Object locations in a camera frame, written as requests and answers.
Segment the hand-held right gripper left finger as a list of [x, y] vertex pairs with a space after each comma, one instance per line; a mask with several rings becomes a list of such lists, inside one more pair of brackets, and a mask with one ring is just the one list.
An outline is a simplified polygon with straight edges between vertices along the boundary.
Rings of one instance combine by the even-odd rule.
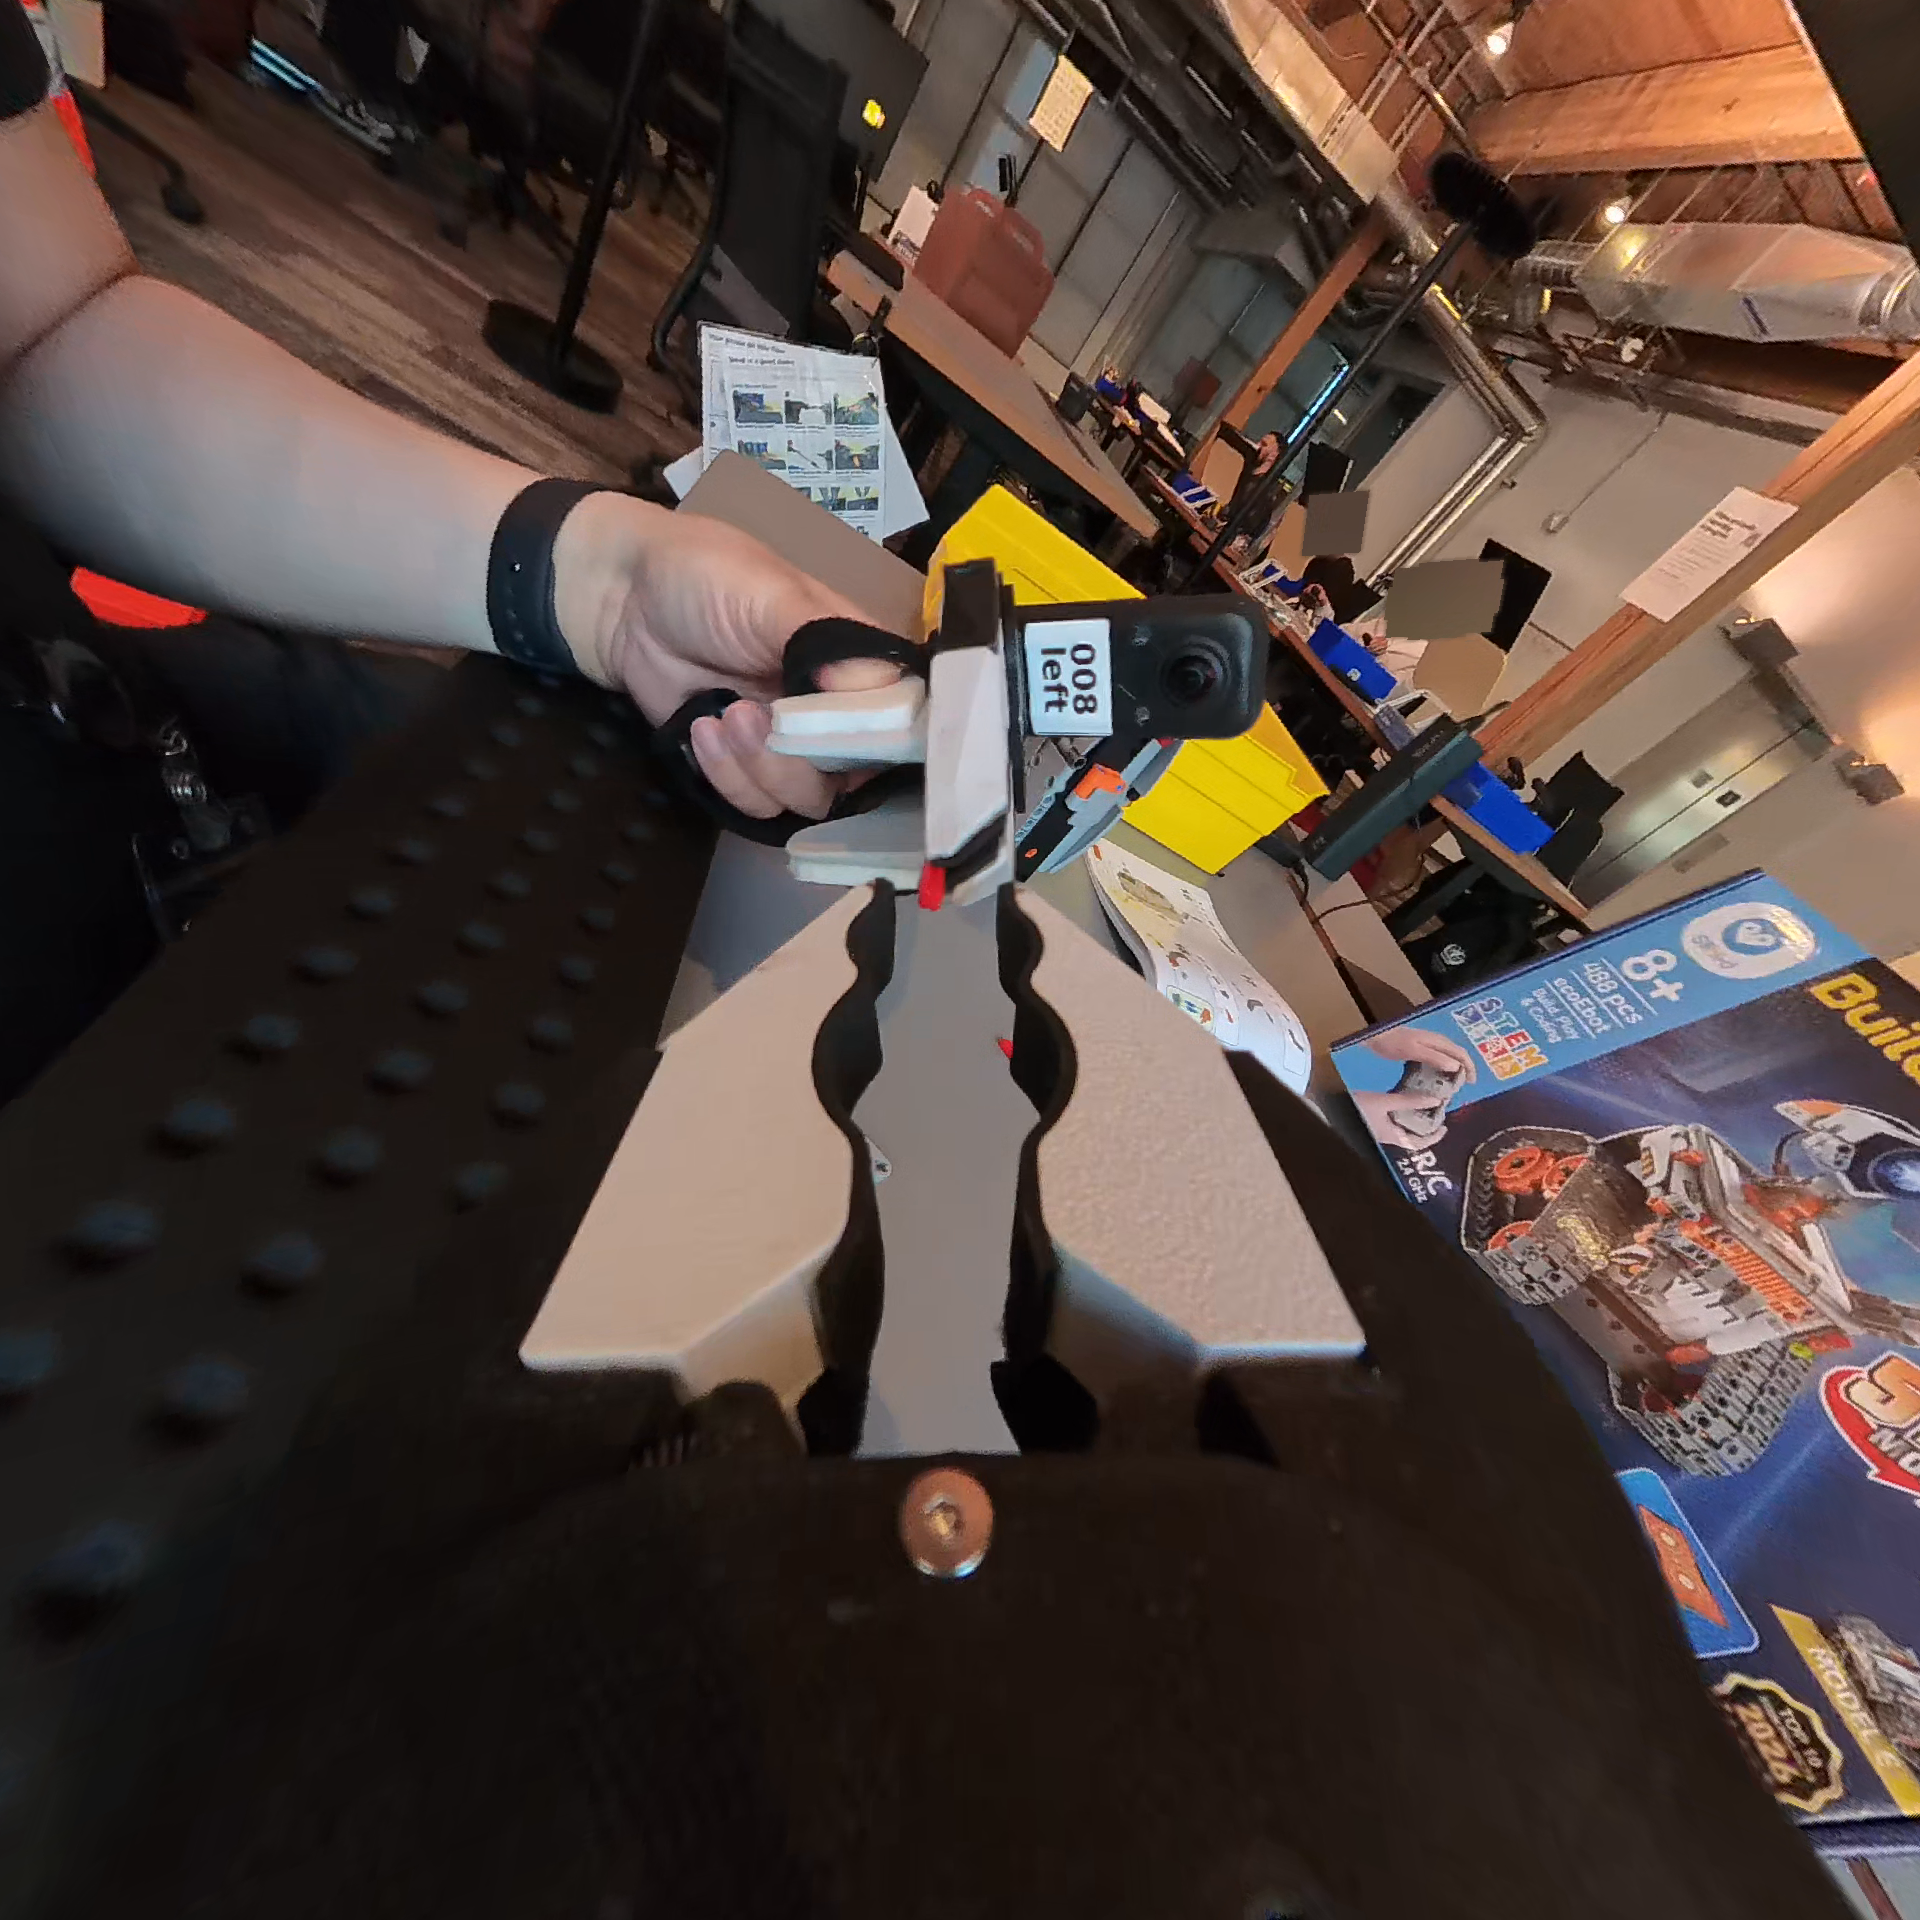
[[895, 893], [845, 893], [688, 1015], [522, 1339], [533, 1377], [767, 1387], [810, 1455], [858, 1455], [888, 1314], [874, 1146]]

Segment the person's left forearm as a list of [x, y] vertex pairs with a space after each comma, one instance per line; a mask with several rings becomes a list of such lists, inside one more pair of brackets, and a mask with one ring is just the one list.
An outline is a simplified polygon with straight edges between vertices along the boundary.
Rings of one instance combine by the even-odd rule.
[[73, 564], [308, 635], [490, 650], [529, 464], [138, 269], [55, 107], [0, 129], [0, 477]]

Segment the grey top office desk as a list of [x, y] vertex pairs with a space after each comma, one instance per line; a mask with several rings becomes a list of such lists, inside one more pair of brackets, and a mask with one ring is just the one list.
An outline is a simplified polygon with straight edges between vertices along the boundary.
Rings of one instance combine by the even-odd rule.
[[858, 253], [835, 253], [828, 282], [881, 333], [888, 391], [908, 411], [895, 435], [955, 435], [943, 470], [922, 477], [930, 520], [902, 544], [914, 564], [930, 564], [949, 520], [997, 477], [1020, 477], [1063, 530], [1094, 537], [1094, 555], [1163, 537], [1157, 510], [1120, 464], [937, 290], [914, 274], [893, 284]]

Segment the person's left hand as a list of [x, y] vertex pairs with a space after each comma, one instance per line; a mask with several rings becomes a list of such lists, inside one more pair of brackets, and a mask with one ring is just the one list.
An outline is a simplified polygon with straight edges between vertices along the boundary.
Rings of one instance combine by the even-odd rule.
[[705, 512], [599, 492], [554, 530], [554, 624], [593, 679], [625, 690], [655, 725], [705, 690], [739, 692], [688, 725], [688, 753], [741, 820], [828, 820], [863, 784], [772, 753], [783, 646], [828, 617], [869, 624], [845, 593]]

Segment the yellow plastic bin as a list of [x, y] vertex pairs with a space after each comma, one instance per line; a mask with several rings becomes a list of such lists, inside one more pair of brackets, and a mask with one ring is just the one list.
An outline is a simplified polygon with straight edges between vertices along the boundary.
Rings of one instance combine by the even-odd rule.
[[[993, 564], [1012, 598], [1027, 606], [1082, 606], [1082, 598], [1144, 598], [1120, 567], [1094, 564], [1020, 492], [985, 482], [930, 555], [922, 629], [937, 629], [943, 567]], [[1254, 719], [1224, 744], [1170, 745], [1163, 774], [1120, 787], [1120, 820], [1187, 853], [1200, 873], [1224, 873], [1254, 838], [1285, 825], [1306, 802], [1322, 802], [1329, 784], [1308, 774], [1306, 745], [1260, 699]]]

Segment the grey black robot model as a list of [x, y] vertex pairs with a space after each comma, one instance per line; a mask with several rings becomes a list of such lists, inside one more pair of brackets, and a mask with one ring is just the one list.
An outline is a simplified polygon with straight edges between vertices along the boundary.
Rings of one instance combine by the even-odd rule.
[[1063, 764], [1047, 776], [1047, 787], [1020, 825], [1012, 878], [1033, 886], [1088, 853], [1127, 820], [1127, 809], [1167, 776], [1178, 745], [1178, 735], [1137, 729], [1077, 744], [1077, 753], [1063, 753]]

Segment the white instruction booklet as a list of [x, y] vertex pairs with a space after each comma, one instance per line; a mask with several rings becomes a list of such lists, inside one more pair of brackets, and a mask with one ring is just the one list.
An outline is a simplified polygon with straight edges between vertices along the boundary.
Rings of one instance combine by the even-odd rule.
[[1308, 1032], [1300, 1013], [1235, 945], [1216, 898], [1114, 838], [1102, 838], [1082, 867], [1137, 977], [1188, 1024], [1200, 1024], [1224, 1054], [1251, 1054], [1276, 1083], [1308, 1097]]

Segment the printed photo sheet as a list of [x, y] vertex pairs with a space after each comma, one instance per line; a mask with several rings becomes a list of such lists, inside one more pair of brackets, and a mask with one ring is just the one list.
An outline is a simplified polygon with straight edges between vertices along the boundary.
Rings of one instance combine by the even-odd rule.
[[699, 321], [699, 447], [741, 455], [832, 520], [895, 530], [893, 405], [874, 353]]

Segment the black perforated panel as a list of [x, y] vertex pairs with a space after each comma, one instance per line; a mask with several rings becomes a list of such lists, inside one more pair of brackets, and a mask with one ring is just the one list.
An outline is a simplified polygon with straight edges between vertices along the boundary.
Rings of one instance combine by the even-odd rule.
[[585, 1091], [655, 1048], [711, 838], [617, 692], [435, 678], [6, 1113], [6, 1720]]

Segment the brown cardboard box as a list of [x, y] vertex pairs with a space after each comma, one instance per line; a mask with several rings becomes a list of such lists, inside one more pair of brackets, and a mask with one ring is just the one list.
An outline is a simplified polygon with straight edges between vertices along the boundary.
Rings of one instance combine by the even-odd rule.
[[1024, 353], [1044, 302], [1056, 300], [1044, 226], [980, 183], [937, 196], [908, 274], [1008, 361]]

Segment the black wrist band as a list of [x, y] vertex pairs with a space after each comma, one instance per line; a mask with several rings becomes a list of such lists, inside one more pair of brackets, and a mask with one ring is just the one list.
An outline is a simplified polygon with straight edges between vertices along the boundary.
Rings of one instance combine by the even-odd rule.
[[563, 520], [599, 496], [585, 477], [533, 477], [511, 496], [485, 564], [490, 650], [533, 678], [585, 678], [554, 617]]

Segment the blue robot kit box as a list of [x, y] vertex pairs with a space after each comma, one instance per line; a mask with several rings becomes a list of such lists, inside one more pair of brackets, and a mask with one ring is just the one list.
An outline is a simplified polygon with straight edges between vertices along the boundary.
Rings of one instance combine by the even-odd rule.
[[1760, 1784], [1920, 1819], [1920, 1007], [1735, 873], [1332, 1043], [1594, 1421]]

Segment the black pole stand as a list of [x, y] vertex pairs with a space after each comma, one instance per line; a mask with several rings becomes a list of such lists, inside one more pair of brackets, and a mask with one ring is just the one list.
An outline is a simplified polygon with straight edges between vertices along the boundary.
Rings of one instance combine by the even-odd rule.
[[548, 317], [539, 317], [522, 300], [490, 300], [485, 302], [485, 348], [529, 385], [539, 385], [542, 394], [578, 405], [578, 411], [617, 411], [625, 402], [625, 368], [578, 343], [578, 317], [585, 317], [585, 290], [593, 290], [593, 269], [605, 253], [605, 226], [613, 226], [613, 202], [617, 202], [617, 180], [625, 161], [637, 158], [637, 129], [639, 129], [639, 86], [655, 68], [655, 39], [664, 24], [657, 0], [626, 4], [626, 52], [625, 52], [625, 77], [613, 91], [613, 111], [605, 111], [605, 146], [599, 146], [599, 165], [585, 180], [585, 210], [566, 245], [566, 274], [563, 274], [563, 300]]

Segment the orange red object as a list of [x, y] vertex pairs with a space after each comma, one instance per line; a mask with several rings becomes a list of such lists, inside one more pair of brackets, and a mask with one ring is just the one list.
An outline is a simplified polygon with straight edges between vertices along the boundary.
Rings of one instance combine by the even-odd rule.
[[138, 593], [128, 582], [73, 567], [73, 593], [81, 606], [103, 624], [103, 629], [138, 629], [138, 635], [173, 635], [173, 629], [197, 629], [205, 609], [162, 598], [162, 593]]

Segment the silver air duct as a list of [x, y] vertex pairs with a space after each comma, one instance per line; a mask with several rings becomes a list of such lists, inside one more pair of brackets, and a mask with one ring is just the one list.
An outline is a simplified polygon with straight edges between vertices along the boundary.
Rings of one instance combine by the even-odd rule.
[[1624, 329], [1715, 343], [1920, 343], [1914, 253], [1802, 220], [1624, 220], [1605, 238], [1542, 238], [1514, 282], [1575, 290]]

